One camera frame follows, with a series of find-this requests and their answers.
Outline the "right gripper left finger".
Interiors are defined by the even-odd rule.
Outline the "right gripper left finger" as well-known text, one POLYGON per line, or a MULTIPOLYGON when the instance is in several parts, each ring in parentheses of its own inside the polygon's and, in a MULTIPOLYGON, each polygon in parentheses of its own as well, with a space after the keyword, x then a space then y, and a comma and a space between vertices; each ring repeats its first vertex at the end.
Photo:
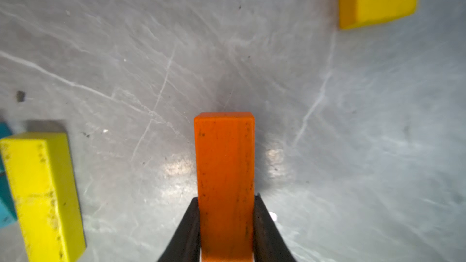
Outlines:
POLYGON ((193 198, 190 202, 171 241, 157 261, 200 261, 200 212, 198 198, 193 198))

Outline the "orange block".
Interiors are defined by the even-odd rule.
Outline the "orange block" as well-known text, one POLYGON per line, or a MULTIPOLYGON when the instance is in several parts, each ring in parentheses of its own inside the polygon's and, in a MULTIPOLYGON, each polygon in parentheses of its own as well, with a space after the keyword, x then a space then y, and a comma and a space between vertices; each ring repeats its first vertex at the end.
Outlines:
POLYGON ((255 118, 204 112, 194 118, 204 262, 253 261, 255 118))

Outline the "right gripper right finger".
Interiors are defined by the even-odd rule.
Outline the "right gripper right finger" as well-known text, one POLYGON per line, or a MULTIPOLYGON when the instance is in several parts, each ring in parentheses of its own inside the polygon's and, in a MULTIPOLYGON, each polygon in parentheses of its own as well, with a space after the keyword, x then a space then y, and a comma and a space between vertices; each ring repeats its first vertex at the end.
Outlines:
POLYGON ((254 201, 254 261, 296 262, 260 194, 254 201))

